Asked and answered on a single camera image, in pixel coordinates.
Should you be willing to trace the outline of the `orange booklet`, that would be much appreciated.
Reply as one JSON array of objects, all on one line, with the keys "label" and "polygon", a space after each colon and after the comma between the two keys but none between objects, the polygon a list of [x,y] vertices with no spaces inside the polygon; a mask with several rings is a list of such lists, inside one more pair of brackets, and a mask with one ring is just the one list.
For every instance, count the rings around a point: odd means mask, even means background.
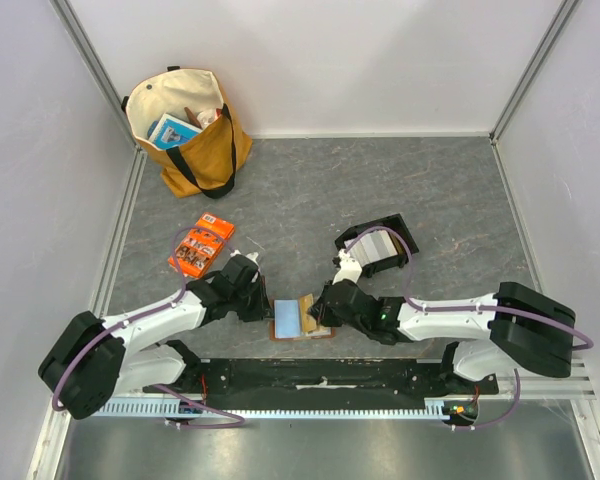
[{"label": "orange booklet", "polygon": [[173,269],[179,264],[185,276],[199,279],[208,272],[234,232],[232,223],[205,212],[180,241],[168,262]]}]

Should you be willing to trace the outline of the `blue card in holder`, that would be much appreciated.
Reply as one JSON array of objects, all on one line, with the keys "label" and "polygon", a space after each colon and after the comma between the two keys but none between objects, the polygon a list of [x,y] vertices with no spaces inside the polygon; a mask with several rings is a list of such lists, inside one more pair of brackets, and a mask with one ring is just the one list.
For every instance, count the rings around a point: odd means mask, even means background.
[{"label": "blue card in holder", "polygon": [[276,339],[301,336],[300,311],[297,300],[274,301],[274,334]]}]

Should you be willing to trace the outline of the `black card box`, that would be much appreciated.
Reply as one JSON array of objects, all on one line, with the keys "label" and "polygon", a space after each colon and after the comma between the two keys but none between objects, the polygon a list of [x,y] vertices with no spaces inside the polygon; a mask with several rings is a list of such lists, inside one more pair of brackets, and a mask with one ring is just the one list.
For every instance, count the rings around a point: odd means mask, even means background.
[{"label": "black card box", "polygon": [[334,244],[338,251],[350,248],[349,254],[360,263],[362,275],[371,278],[388,269],[403,268],[409,262],[401,241],[411,255],[419,252],[402,215],[396,213],[349,227]]}]

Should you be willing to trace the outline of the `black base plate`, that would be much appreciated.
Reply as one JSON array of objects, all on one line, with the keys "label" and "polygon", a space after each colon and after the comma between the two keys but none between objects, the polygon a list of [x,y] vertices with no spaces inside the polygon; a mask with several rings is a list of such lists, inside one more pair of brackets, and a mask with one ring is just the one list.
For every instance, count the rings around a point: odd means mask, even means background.
[{"label": "black base plate", "polygon": [[474,383],[414,359],[215,358],[169,388],[222,410],[419,409],[429,398],[499,393],[493,374]]}]

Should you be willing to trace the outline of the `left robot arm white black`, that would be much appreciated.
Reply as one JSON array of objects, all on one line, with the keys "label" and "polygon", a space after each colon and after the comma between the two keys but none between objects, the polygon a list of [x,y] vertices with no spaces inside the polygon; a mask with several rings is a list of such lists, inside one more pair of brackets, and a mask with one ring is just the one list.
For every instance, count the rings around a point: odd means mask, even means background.
[{"label": "left robot arm white black", "polygon": [[111,397],[144,387],[196,388],[195,356],[174,335],[235,314],[243,322],[271,314],[255,253],[234,253],[224,267],[187,282],[175,294],[134,311],[77,314],[42,361],[38,375],[55,411],[85,419]]}]

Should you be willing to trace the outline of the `blue book in bag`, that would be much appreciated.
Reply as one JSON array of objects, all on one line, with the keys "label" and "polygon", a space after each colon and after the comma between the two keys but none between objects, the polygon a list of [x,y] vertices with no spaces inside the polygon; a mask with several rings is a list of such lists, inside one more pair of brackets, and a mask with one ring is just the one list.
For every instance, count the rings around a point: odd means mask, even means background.
[{"label": "blue book in bag", "polygon": [[189,142],[202,130],[171,114],[164,113],[148,130],[148,141],[161,150],[178,147]]}]

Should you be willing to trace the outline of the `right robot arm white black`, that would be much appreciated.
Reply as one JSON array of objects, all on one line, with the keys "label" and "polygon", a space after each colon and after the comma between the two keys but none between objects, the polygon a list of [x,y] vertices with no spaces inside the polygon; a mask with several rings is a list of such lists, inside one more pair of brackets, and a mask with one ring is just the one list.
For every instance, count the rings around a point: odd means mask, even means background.
[{"label": "right robot arm white black", "polygon": [[342,280],[327,283],[308,312],[323,326],[349,326],[383,345],[449,339],[437,377],[453,394],[517,368],[548,378],[571,374],[574,311],[516,282],[480,297],[426,302],[375,298]]}]

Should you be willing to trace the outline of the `gold card in box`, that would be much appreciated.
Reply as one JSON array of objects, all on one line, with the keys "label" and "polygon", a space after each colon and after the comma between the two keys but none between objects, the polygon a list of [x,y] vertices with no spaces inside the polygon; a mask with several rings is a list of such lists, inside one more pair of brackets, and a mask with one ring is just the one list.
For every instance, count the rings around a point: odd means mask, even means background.
[{"label": "gold card in box", "polygon": [[312,294],[307,294],[298,299],[300,311],[300,328],[302,338],[325,338],[332,335],[333,331],[329,327],[324,327],[318,323],[318,320],[309,312],[314,304]]}]

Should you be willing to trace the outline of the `mustard canvas tote bag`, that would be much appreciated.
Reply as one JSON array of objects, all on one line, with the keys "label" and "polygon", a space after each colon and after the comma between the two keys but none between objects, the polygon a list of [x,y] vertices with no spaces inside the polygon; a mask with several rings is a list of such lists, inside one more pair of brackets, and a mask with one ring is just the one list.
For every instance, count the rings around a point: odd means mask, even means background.
[{"label": "mustard canvas tote bag", "polygon": [[[161,177],[176,197],[201,193],[219,199],[234,188],[252,138],[212,71],[170,67],[141,81],[123,98],[121,109],[134,140],[161,166]],[[192,138],[178,145],[157,144],[166,114],[187,123],[190,115],[204,112],[215,119]]]}]

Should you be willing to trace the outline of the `white card stack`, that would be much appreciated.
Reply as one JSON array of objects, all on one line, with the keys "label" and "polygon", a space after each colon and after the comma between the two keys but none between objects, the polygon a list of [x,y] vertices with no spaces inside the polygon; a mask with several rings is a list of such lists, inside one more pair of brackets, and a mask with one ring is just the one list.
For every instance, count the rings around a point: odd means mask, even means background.
[{"label": "white card stack", "polygon": [[350,250],[362,267],[396,256],[398,251],[390,233],[377,230],[364,235]]}]

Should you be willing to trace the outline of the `aluminium frame rail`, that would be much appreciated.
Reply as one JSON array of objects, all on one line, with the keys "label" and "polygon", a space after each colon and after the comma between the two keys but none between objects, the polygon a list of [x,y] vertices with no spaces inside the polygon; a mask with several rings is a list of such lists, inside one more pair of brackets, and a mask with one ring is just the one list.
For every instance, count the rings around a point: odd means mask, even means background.
[{"label": "aluminium frame rail", "polygon": [[[210,359],[199,359],[196,356],[190,356],[184,360],[185,366],[180,376],[183,374],[187,367],[196,365],[199,361],[208,361]],[[566,378],[553,378],[541,376],[537,373],[533,373],[524,370],[520,367],[502,367],[495,368],[489,367],[485,374],[482,374],[479,379],[471,380],[459,376],[451,371],[451,363],[447,360],[438,362],[446,368],[446,371],[460,377],[464,380],[468,380],[477,383],[483,380],[487,375],[493,374],[496,377],[499,391],[500,386],[507,382],[512,383],[514,381],[514,374],[518,373],[521,378],[521,382],[527,384],[532,390],[549,391],[551,389],[562,391],[565,395],[575,395],[579,392],[588,394],[592,388],[590,386],[590,379],[586,372],[586,369],[582,363],[578,363],[571,369],[570,375]],[[78,386],[82,393],[85,393],[89,387],[97,388],[104,384],[104,381],[111,378],[115,381],[113,392],[97,394],[98,399],[106,399],[113,396],[122,396],[131,391],[145,389],[147,391],[153,391],[157,383],[170,385],[178,380],[171,378],[171,366],[173,364],[172,359],[168,359],[165,365],[157,364],[157,362],[149,360],[147,358],[140,358],[135,363],[129,364],[123,367],[121,370],[116,370],[111,362],[106,362],[104,366],[91,374],[88,372],[75,371],[71,374],[67,381],[64,389],[69,390],[73,386]]]}]

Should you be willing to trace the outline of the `brown item in bag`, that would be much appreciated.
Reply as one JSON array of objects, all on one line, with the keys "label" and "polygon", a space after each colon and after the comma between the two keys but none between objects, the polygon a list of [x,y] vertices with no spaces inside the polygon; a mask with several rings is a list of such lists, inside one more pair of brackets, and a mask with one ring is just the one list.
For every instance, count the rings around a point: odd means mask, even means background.
[{"label": "brown item in bag", "polygon": [[187,116],[188,122],[191,125],[195,126],[196,128],[201,129],[201,125],[200,125],[200,122],[197,119],[196,114],[190,108],[188,108],[188,107],[185,107],[184,111],[185,111],[185,114]]}]

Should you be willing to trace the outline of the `brown leather card holder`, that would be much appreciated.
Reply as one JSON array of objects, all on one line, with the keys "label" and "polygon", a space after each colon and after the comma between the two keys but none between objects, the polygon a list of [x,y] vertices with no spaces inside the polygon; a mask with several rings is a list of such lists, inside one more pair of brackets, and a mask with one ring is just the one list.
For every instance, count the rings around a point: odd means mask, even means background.
[{"label": "brown leather card holder", "polygon": [[325,327],[309,313],[314,296],[307,294],[295,300],[274,300],[269,335],[273,341],[301,341],[333,338],[335,331]]}]

